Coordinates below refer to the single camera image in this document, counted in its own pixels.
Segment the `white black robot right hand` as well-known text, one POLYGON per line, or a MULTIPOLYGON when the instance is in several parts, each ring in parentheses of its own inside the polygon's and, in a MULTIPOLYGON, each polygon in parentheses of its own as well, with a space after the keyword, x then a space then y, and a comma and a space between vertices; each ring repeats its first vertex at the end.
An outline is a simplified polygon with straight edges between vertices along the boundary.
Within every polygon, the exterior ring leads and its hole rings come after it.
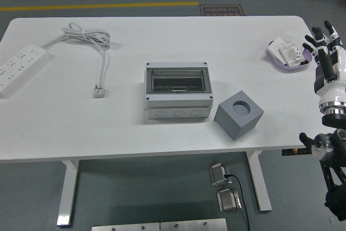
POLYGON ((324 21, 324 26, 329 37, 321 28, 313 27, 314 37, 305 35, 303 43, 317 65, 314 92, 320 97, 321 111, 330 104, 345 106, 345 45, 329 21, 324 21))

